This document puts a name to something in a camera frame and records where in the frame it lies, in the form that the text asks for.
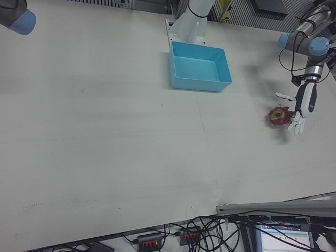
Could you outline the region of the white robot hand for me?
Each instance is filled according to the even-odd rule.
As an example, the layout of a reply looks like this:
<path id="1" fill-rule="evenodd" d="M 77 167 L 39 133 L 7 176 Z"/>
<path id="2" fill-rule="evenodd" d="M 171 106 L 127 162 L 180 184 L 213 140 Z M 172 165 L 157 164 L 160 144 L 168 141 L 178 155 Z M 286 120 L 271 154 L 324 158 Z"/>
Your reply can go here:
<path id="1" fill-rule="evenodd" d="M 295 110 L 287 130 L 292 131 L 294 135 L 302 134 L 305 128 L 306 119 L 313 113 L 316 105 L 317 83 L 306 82 L 301 85 L 295 97 L 278 92 L 275 93 L 275 96 L 295 102 Z"/>

